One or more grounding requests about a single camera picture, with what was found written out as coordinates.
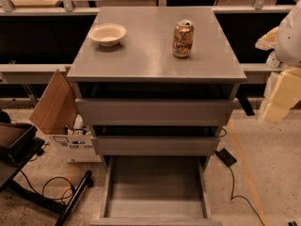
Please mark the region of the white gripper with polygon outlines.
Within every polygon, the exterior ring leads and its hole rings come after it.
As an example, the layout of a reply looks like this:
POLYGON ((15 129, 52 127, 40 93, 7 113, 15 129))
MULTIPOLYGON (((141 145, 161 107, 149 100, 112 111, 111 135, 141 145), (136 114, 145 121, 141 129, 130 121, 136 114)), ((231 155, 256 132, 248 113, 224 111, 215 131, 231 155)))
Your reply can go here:
MULTIPOLYGON (((276 57, 276 37, 278 27, 260 37, 255 47, 270 51, 266 65, 276 68, 280 62, 276 57)), ((301 69, 292 68, 281 73, 271 73, 261 102, 258 122, 260 124, 279 124, 290 110, 301 101, 301 69)))

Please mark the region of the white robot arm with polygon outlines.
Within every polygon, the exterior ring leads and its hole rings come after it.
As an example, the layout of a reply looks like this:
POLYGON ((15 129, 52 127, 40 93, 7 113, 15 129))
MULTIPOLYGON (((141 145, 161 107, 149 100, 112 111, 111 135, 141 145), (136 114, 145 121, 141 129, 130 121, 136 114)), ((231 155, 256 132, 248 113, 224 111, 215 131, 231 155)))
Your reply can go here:
POLYGON ((272 127, 301 100, 301 1, 279 26, 259 38, 255 47, 273 49, 275 60, 289 66, 280 74, 272 73, 265 88, 259 122, 272 127))

